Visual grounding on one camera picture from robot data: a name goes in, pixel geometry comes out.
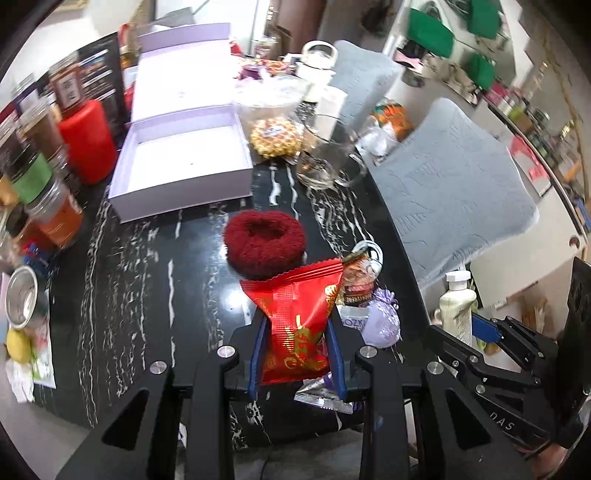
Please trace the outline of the lavender brocade drawstring pouch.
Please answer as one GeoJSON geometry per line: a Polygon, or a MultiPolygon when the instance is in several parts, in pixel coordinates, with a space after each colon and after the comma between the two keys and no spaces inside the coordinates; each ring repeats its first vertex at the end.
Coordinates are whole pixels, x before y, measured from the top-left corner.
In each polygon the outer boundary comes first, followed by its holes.
{"type": "Polygon", "coordinates": [[[394,292],[377,288],[368,304],[368,319],[363,326],[363,341],[379,349],[394,346],[401,339],[399,302],[394,292]]]}

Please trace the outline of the red snack packet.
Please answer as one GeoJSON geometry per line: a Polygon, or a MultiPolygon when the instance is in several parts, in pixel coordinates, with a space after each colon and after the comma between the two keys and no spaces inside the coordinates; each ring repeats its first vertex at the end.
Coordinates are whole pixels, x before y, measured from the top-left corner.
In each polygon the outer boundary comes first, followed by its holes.
{"type": "Polygon", "coordinates": [[[291,383],[329,372],[324,335],[339,296],[342,274],[342,261],[335,258],[269,280],[242,280],[243,293],[270,319],[260,383],[291,383]]]}

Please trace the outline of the brown green snack packet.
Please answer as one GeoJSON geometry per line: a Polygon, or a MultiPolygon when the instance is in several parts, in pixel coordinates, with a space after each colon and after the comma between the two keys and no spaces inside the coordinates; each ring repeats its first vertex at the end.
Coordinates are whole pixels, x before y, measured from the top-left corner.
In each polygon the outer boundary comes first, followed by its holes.
{"type": "Polygon", "coordinates": [[[356,253],[353,260],[344,264],[339,291],[341,303],[349,306],[367,304],[372,299],[378,275],[370,256],[366,252],[356,253]]]}

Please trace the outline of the dark red fluffy scrunchie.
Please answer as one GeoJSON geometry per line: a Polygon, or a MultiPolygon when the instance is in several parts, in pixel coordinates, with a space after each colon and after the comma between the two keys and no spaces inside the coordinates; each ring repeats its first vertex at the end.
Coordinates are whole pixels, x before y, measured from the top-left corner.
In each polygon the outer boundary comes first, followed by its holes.
{"type": "Polygon", "coordinates": [[[301,222],[280,211],[243,211],[224,228],[226,258],[249,279],[267,279],[303,264],[307,249],[301,222]]]}

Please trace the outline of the white lotion bottle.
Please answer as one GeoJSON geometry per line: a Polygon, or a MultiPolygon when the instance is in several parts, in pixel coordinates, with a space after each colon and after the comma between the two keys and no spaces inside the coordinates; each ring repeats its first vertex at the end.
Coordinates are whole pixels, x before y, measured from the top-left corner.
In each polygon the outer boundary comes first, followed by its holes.
{"type": "Polygon", "coordinates": [[[443,329],[469,346],[473,344],[472,308],[477,302],[471,279],[468,270],[448,272],[448,290],[441,296],[438,310],[443,329]]]}

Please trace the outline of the near grey leaf chair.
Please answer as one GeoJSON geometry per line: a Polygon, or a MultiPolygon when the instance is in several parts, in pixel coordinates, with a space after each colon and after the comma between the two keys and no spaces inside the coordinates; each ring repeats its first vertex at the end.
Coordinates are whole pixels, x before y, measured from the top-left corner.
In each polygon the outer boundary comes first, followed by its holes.
{"type": "Polygon", "coordinates": [[[447,98],[369,170],[420,287],[539,220],[508,148],[447,98]]]}

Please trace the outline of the grey leaf chair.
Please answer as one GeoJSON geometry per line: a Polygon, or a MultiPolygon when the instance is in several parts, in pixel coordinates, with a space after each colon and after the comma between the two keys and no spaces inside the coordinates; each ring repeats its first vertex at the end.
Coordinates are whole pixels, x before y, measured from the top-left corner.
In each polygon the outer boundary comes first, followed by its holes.
{"type": "Polygon", "coordinates": [[[383,53],[339,40],[335,75],[329,84],[346,93],[339,118],[359,131],[374,107],[387,96],[404,73],[404,67],[383,53]]]}
{"type": "Polygon", "coordinates": [[[369,170],[420,287],[539,220],[508,148],[447,98],[369,170]]]}

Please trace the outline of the clear glass mug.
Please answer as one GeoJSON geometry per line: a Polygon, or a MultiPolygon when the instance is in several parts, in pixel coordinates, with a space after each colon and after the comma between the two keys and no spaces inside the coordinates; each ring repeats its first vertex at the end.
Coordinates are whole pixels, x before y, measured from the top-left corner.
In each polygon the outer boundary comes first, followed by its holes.
{"type": "Polygon", "coordinates": [[[368,168],[356,150],[359,137],[339,118],[315,114],[304,121],[303,141],[295,173],[314,190],[349,188],[363,179],[368,168]]]}

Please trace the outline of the lavender open gift box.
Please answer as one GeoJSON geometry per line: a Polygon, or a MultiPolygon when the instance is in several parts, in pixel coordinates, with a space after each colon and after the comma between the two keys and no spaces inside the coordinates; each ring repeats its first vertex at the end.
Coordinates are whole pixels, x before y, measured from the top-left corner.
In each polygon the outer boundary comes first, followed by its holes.
{"type": "Polygon", "coordinates": [[[108,193],[121,222],[252,193],[229,32],[212,23],[140,36],[131,123],[108,193]]]}

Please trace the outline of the yellow lemon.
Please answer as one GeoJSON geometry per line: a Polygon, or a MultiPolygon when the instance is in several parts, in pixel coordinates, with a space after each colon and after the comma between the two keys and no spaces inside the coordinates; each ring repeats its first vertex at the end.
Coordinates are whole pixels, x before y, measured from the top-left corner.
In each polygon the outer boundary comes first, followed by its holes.
{"type": "Polygon", "coordinates": [[[6,348],[12,360],[20,364],[33,358],[31,339],[23,330],[10,329],[6,335],[6,348]]]}

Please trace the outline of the steel cup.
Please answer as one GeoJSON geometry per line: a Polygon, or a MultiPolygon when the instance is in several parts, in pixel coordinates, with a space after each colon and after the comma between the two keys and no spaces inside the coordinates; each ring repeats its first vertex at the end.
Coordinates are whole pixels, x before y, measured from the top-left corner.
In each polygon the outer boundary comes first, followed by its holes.
{"type": "Polygon", "coordinates": [[[8,281],[5,308],[9,323],[23,329],[33,320],[37,305],[38,282],[31,267],[18,267],[8,281]]]}

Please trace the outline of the orange spice jar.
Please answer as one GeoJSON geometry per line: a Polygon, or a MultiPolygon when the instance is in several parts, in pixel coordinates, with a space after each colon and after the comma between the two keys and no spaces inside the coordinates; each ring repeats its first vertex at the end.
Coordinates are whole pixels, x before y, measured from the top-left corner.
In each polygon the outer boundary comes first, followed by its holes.
{"type": "Polygon", "coordinates": [[[82,209],[60,181],[52,180],[30,204],[25,206],[31,220],[60,250],[71,245],[84,216],[82,209]]]}

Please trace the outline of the bag of waffle cookies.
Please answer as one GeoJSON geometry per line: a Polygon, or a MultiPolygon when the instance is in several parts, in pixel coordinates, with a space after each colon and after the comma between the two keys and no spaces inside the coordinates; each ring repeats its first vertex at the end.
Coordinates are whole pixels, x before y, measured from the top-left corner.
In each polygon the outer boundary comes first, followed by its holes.
{"type": "Polygon", "coordinates": [[[304,126],[296,111],[307,92],[308,83],[295,77],[239,82],[236,111],[259,157],[294,157],[300,152],[304,126]]]}

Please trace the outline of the green tote bag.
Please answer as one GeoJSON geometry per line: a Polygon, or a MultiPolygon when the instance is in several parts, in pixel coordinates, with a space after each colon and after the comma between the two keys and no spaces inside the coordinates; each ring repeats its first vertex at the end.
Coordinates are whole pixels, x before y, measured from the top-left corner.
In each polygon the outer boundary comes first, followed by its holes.
{"type": "Polygon", "coordinates": [[[475,53],[469,60],[467,74],[477,87],[489,90],[496,77],[495,64],[490,58],[475,53]]]}
{"type": "Polygon", "coordinates": [[[407,38],[436,56],[450,58],[455,36],[440,20],[412,8],[409,14],[407,38]]]}

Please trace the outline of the white paper cup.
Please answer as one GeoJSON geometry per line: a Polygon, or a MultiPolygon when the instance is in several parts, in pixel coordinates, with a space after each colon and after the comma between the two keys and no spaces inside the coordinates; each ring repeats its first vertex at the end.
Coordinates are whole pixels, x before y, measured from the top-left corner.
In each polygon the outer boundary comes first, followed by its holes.
{"type": "Polygon", "coordinates": [[[315,108],[315,116],[312,119],[312,127],[322,140],[332,138],[332,132],[339,120],[339,115],[347,97],[345,91],[334,86],[325,86],[322,91],[322,97],[315,108]]]}

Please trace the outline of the far grey leaf chair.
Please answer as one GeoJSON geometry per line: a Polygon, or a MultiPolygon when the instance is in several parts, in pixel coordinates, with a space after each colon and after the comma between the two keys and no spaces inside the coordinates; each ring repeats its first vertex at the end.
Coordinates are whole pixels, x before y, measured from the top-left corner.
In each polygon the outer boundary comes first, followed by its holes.
{"type": "Polygon", "coordinates": [[[387,96],[404,73],[404,67],[383,53],[339,40],[335,75],[329,84],[346,93],[339,118],[359,131],[374,107],[387,96]]]}

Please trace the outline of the red plastic canister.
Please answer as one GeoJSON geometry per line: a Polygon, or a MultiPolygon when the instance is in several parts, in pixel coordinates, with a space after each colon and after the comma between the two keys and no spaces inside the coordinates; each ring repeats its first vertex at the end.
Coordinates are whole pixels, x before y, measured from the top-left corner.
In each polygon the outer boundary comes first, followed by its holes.
{"type": "Polygon", "coordinates": [[[83,184],[97,184],[113,171],[117,151],[100,102],[88,100],[63,118],[58,129],[68,146],[69,164],[83,184]]]}

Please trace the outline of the green lid spice jar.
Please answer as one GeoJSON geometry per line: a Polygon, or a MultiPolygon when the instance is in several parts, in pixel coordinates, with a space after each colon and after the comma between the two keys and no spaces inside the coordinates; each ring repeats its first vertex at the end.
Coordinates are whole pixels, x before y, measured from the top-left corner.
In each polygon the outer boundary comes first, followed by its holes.
{"type": "Polygon", "coordinates": [[[7,162],[5,174],[25,205],[32,203],[42,193],[53,175],[43,154],[31,145],[7,162]]]}

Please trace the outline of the cream white water bottle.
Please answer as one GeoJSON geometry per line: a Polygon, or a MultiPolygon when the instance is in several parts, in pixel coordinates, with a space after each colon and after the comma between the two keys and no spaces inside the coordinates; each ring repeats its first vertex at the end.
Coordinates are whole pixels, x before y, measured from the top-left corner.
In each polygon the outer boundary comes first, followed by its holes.
{"type": "Polygon", "coordinates": [[[304,44],[301,57],[295,64],[295,76],[308,84],[304,102],[318,103],[325,87],[335,75],[339,52],[331,43],[312,40],[304,44]]]}

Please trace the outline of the black snack bag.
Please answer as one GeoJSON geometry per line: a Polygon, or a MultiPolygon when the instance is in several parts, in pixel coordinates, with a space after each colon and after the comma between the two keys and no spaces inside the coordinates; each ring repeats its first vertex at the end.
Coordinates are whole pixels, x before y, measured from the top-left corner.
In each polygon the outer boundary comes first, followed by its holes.
{"type": "Polygon", "coordinates": [[[48,70],[51,76],[62,67],[76,64],[87,99],[100,102],[105,110],[112,137],[118,144],[125,136],[129,113],[124,102],[123,75],[119,41],[111,33],[80,47],[48,70]]]}

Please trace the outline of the brown label spice jar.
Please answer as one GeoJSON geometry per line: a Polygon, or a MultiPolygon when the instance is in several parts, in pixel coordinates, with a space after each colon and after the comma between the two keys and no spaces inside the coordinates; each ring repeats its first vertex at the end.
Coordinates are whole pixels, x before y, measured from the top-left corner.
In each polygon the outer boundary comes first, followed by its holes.
{"type": "Polygon", "coordinates": [[[49,80],[64,118],[72,116],[84,106],[86,98],[77,52],[52,65],[49,68],[49,80]]]}

